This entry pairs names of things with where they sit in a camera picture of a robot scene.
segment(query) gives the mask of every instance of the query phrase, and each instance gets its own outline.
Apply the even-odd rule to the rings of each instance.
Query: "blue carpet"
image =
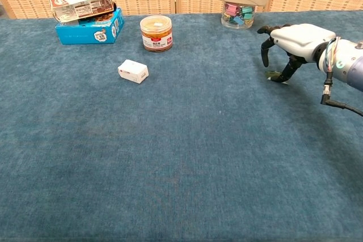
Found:
[[[320,105],[325,75],[265,79],[265,24],[363,39],[356,12],[171,15],[146,51],[141,16],[115,44],[59,43],[53,19],[0,20],[0,240],[363,241],[363,118]],[[117,67],[148,65],[137,84]],[[269,69],[288,59],[271,50]],[[335,100],[363,96],[334,81]]]

